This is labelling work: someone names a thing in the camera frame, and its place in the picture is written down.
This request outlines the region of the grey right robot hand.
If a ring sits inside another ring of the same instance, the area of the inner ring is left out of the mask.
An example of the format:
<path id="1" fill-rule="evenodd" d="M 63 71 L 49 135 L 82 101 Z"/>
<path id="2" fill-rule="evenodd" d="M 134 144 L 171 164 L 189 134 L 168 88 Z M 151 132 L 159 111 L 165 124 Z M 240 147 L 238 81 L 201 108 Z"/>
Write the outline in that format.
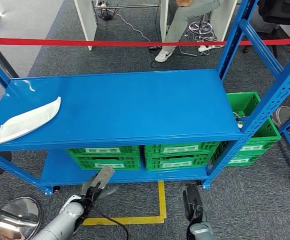
<path id="1" fill-rule="evenodd" d="M 187 183 L 183 191 L 183 202 L 186 218 L 190 224 L 199 224 L 207 221 L 199 187 L 196 183 Z"/>

